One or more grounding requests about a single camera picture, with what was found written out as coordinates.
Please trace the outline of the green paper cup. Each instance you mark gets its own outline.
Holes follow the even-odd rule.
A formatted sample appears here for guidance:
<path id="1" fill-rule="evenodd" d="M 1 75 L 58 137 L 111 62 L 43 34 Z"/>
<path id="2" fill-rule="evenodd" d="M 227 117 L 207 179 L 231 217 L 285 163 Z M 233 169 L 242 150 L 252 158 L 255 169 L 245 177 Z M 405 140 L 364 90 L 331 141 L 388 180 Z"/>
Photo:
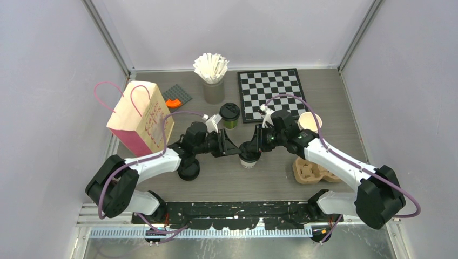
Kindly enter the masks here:
<path id="1" fill-rule="evenodd" d="M 238 120 L 223 120 L 223 126 L 227 130 L 233 130 L 237 127 Z"/>

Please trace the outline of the white paper cup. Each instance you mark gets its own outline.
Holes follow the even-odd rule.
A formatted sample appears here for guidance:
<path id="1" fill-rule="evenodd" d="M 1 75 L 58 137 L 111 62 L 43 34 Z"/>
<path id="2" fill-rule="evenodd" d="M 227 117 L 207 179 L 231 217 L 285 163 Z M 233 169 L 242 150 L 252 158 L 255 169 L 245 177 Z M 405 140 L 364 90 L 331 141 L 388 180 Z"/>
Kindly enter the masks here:
<path id="1" fill-rule="evenodd" d="M 244 168 L 251 169 L 251 168 L 253 168 L 255 166 L 257 161 L 245 161 L 243 159 L 240 159 L 240 163 Z"/>

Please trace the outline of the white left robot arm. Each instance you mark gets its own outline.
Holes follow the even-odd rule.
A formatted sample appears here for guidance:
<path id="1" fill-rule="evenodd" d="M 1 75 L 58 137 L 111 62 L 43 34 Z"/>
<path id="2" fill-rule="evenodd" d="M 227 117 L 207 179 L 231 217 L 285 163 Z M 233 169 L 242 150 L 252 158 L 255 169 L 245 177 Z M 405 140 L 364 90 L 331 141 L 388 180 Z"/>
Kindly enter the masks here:
<path id="1" fill-rule="evenodd" d="M 85 193 L 98 205 L 101 218 L 132 212 L 144 214 L 152 223 L 160 223 L 166 215 L 160 197 L 153 191 L 137 191 L 136 186 L 169 172 L 178 172 L 181 179 L 192 181 L 200 173 L 196 155 L 206 153 L 219 158 L 241 154 L 241 150 L 224 129 L 209 133 L 203 122 L 193 122 L 164 152 L 133 159 L 110 156 L 87 184 Z"/>

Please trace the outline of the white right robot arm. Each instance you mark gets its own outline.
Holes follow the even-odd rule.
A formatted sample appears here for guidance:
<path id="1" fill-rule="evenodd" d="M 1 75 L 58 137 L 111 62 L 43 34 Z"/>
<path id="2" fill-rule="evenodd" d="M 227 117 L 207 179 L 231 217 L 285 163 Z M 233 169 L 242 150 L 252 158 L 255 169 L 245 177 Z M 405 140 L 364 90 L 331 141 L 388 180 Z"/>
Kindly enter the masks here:
<path id="1" fill-rule="evenodd" d="M 261 153 L 279 146 L 322 166 L 352 189 L 351 193 L 323 189 L 311 197 L 308 214 L 314 221 L 323 221 L 331 214 L 351 215 L 373 229 L 381 229 L 406 205 L 393 169 L 376 168 L 335 149 L 318 133 L 301 127 L 286 110 L 272 112 L 257 124 L 252 140 L 240 148 L 243 155 L 259 159 Z"/>

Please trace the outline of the stack of paper cups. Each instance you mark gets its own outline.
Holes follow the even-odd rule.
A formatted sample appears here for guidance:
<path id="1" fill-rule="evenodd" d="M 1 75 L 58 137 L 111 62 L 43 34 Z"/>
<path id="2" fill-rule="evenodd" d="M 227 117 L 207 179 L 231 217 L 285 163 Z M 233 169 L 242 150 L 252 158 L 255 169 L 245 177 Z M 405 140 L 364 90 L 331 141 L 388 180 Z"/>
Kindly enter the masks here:
<path id="1" fill-rule="evenodd" d="M 322 119 L 319 115 L 313 115 L 312 112 L 304 112 L 300 115 L 297 124 L 301 130 L 311 130 L 318 133 L 322 126 Z"/>

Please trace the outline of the black coffee cup lid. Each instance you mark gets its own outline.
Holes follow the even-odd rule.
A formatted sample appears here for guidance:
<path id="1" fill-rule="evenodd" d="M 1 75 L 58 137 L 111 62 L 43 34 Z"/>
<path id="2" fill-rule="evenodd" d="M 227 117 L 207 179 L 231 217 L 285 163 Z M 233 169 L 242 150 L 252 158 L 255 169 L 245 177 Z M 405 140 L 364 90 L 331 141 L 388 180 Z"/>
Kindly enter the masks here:
<path id="1" fill-rule="evenodd" d="M 240 108 L 235 103 L 225 103 L 220 107 L 219 115 L 224 121 L 236 121 L 240 117 Z"/>

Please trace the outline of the stack of black lids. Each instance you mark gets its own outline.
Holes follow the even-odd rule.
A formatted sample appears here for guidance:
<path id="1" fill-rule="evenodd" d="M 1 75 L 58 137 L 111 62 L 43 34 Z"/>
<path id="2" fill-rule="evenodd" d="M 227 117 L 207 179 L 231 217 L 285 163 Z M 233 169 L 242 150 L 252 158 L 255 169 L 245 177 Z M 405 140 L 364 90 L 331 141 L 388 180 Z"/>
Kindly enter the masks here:
<path id="1" fill-rule="evenodd" d="M 196 179 L 200 173 L 200 163 L 197 159 L 193 161 L 188 161 L 186 163 L 182 163 L 178 169 L 178 176 L 185 181 L 192 181 Z"/>

